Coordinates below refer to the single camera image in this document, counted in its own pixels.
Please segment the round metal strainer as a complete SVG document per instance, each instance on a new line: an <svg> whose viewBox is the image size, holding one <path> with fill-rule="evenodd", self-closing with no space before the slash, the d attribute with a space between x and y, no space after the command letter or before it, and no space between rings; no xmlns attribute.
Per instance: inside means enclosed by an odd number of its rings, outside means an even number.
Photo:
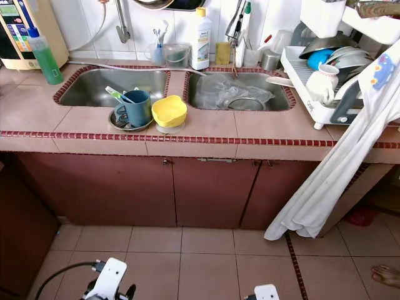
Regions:
<svg viewBox="0 0 400 300"><path fill-rule="evenodd" d="M232 111L265 111L266 106L257 98L238 97L227 104L228 109Z"/></svg>

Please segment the white ceramic plate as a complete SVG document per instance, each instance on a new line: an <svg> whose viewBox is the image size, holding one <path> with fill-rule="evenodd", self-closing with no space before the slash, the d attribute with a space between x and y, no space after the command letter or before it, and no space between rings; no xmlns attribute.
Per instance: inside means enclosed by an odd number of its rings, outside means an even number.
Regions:
<svg viewBox="0 0 400 300"><path fill-rule="evenodd" d="M373 60L374 58L367 51L357 47L345 46L334 51L325 64L338 69L358 68L358 66L368 65Z"/></svg>

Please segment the person's bare foot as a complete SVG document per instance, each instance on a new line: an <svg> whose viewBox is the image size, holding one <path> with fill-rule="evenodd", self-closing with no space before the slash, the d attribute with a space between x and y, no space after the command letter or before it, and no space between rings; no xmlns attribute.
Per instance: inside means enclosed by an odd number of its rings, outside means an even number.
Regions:
<svg viewBox="0 0 400 300"><path fill-rule="evenodd" d="M386 265L372 266L371 278L375 282L400 289L400 269L394 269Z"/></svg>

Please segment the green soap bottle blue pump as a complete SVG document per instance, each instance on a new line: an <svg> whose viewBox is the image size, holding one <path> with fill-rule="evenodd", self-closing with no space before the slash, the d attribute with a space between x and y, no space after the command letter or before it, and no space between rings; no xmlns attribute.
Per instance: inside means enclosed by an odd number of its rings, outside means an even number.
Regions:
<svg viewBox="0 0 400 300"><path fill-rule="evenodd" d="M31 15L28 11L28 6L24 0L17 0L18 6L22 9L22 16L28 23L28 42L31 46L31 51L37 60L38 66L44 74L47 82L51 85L60 84L64 81L60 66L58 66L48 40L43 37L33 23Z"/></svg>

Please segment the blue plastic mug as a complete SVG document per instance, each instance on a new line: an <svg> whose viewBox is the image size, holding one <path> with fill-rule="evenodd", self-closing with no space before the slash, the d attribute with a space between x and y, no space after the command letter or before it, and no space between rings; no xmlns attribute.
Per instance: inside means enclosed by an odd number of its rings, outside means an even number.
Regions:
<svg viewBox="0 0 400 300"><path fill-rule="evenodd" d="M125 94L117 92L114 97L119 102L114 111L117 122L128 123L132 128L140 128L151 122L151 95L147 91L133 89Z"/></svg>

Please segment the yellow plastic bowl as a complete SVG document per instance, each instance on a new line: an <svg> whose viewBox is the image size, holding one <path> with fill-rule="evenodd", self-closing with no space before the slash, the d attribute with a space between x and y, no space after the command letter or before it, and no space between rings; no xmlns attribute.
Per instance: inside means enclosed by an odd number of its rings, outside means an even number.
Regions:
<svg viewBox="0 0 400 300"><path fill-rule="evenodd" d="M171 95L152 103L151 112L158 126L178 128L188 117L188 106L182 97Z"/></svg>

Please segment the stainless steel bowl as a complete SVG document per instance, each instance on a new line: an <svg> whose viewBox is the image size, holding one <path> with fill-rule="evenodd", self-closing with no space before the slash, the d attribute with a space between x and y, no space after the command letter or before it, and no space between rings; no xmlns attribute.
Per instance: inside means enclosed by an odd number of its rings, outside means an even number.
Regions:
<svg viewBox="0 0 400 300"><path fill-rule="evenodd" d="M308 59L315 51L322 51L323 49L338 49L351 46L357 48L358 43L354 42L350 37L338 32L334 37L318 37L314 38L308 46L298 55L299 58Z"/></svg>

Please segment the clear toothbrush cup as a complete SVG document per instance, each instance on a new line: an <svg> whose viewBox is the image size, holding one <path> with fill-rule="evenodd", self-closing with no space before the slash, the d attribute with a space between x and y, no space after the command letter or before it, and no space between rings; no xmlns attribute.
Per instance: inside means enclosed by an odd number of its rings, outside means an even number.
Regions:
<svg viewBox="0 0 400 300"><path fill-rule="evenodd" d="M159 43L152 43L149 46L149 60L155 66L165 66L166 62L163 57L163 47Z"/></svg>

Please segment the hanging metal pan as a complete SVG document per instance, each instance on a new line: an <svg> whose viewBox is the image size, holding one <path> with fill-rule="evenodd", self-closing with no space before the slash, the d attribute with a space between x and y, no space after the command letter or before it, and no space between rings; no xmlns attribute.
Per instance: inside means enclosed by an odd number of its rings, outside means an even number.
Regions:
<svg viewBox="0 0 400 300"><path fill-rule="evenodd" d="M138 6L152 11L195 11L202 8L206 0L131 0Z"/></svg>

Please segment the white bottle yellow cap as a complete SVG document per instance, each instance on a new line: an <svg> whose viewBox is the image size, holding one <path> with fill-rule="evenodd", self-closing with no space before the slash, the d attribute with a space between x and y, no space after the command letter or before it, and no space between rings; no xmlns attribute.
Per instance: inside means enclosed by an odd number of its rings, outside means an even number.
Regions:
<svg viewBox="0 0 400 300"><path fill-rule="evenodd" d="M208 18L208 10L205 7L195 9L195 16L189 23L191 32L191 62L189 65L195 71L202 71L211 65L211 33L213 23Z"/></svg>

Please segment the red floor rag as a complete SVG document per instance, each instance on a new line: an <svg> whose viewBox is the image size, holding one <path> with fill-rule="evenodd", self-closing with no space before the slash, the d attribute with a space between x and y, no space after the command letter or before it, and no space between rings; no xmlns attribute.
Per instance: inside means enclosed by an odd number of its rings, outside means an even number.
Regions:
<svg viewBox="0 0 400 300"><path fill-rule="evenodd" d="M353 226L367 228L374 222L377 216L378 211L374 211L368 207L355 207L348 212L344 220Z"/></svg>

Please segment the maroon cabinet door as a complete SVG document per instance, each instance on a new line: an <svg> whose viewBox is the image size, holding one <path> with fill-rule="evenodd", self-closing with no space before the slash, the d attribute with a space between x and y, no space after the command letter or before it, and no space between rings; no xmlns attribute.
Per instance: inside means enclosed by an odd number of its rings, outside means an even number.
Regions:
<svg viewBox="0 0 400 300"><path fill-rule="evenodd" d="M173 171L160 157L20 152L26 180L58 215L88 226L177 225Z"/></svg>
<svg viewBox="0 0 400 300"><path fill-rule="evenodd" d="M319 162L262 160L244 209L241 229L263 231Z"/></svg>
<svg viewBox="0 0 400 300"><path fill-rule="evenodd" d="M177 225L239 228L258 169L248 159L174 158Z"/></svg>

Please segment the white ceramic jug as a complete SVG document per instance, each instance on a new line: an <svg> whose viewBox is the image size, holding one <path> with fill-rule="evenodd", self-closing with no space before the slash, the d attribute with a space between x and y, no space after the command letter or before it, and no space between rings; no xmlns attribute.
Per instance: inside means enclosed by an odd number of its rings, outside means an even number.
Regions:
<svg viewBox="0 0 400 300"><path fill-rule="evenodd" d="M338 83L339 69L328 64L320 64L317 71L312 72L306 82L306 88L315 95L324 106L333 106L334 88Z"/></svg>

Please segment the green white toothbrush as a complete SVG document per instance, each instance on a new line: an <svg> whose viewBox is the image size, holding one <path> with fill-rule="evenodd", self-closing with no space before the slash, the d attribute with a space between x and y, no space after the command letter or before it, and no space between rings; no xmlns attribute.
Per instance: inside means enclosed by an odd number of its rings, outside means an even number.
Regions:
<svg viewBox="0 0 400 300"><path fill-rule="evenodd" d="M123 104L131 104L133 103L126 97L123 92L118 92L116 89L112 88L111 86L106 86L105 91L108 92L113 98L115 98L119 103Z"/></svg>

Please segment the maroon side cabinet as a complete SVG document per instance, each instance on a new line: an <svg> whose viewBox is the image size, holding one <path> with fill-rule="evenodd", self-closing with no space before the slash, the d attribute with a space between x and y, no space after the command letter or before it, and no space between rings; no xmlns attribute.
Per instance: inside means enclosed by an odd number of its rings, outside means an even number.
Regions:
<svg viewBox="0 0 400 300"><path fill-rule="evenodd" d="M1 154L0 300L28 298L58 231L57 217L40 200L11 152Z"/></svg>

